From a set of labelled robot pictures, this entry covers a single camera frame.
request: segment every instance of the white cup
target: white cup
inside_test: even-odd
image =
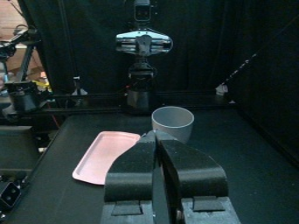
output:
[[[187,144],[193,133],[193,112],[180,107],[167,106],[152,113],[154,130],[160,130]]]

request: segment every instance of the black table surface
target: black table surface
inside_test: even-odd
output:
[[[299,171],[235,109],[197,110],[189,145],[225,168],[233,206],[245,224],[299,223]],[[72,178],[100,131],[143,135],[151,116],[74,115],[36,166],[6,223],[100,223],[104,187]]]

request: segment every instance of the clamp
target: clamp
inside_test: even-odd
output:
[[[107,173],[102,224],[158,223],[156,168],[163,171],[170,224],[241,223],[222,167],[199,150],[155,130],[116,159]]]

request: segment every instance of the black backdrop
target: black backdrop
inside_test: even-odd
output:
[[[299,1],[152,2],[158,14],[151,26],[174,41],[168,54],[150,58],[158,69],[156,89],[211,90],[258,52],[229,82],[229,92],[299,161],[299,19],[286,27],[299,13]],[[90,93],[124,89],[134,55],[116,52],[115,37],[128,32],[134,0],[19,0],[19,4],[28,24],[42,33],[39,53],[54,91],[72,93],[78,75]]]

